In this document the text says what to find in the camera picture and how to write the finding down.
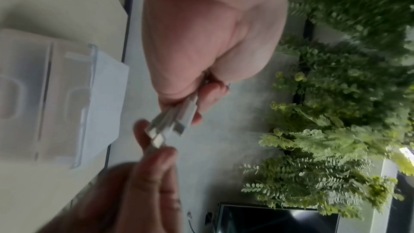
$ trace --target foliage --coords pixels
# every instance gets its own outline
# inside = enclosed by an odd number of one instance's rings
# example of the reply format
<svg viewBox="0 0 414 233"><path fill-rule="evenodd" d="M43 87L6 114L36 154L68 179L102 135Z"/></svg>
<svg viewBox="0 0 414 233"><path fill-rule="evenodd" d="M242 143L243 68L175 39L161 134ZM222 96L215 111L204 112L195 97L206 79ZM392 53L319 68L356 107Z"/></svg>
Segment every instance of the foliage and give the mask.
<svg viewBox="0 0 414 233"><path fill-rule="evenodd" d="M396 179L369 177L368 160L343 162L336 157L316 160L309 154L267 159L255 168L256 184L246 184L242 192L254 192L269 207L316 208L322 214L340 213L361 217L361 204L368 202L381 212L393 195Z"/></svg>
<svg viewBox="0 0 414 233"><path fill-rule="evenodd" d="M260 144L285 155L246 165L252 183L242 191L270 207L362 218L364 202L380 211L390 196L401 199L395 179L367 175L370 159L414 175L398 150L414 149L414 1L289 1L290 14L345 37L329 45L283 35L277 51L300 56L300 70L277 73L274 88L303 103L271 104L273 134Z"/></svg>
<svg viewBox="0 0 414 233"><path fill-rule="evenodd" d="M364 46L404 54L406 26L414 25L413 0L290 0L293 15L346 33Z"/></svg>

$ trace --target hand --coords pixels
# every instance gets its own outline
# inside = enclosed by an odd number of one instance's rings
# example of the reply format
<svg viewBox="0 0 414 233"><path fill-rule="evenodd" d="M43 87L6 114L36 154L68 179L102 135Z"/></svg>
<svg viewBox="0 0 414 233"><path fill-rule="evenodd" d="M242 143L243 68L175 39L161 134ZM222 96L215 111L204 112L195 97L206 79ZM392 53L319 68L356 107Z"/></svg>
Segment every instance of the hand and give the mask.
<svg viewBox="0 0 414 233"><path fill-rule="evenodd" d="M143 151L150 143L144 132L147 126L148 121L134 126ZM176 149L164 147L139 163L111 168L72 210L54 218L38 233L182 232L176 158ZM106 225L108 214L116 208L114 223Z"/></svg>
<svg viewBox="0 0 414 233"><path fill-rule="evenodd" d="M143 44L161 109L198 90L200 123L228 83L264 68L286 13L287 0L145 0Z"/></svg>

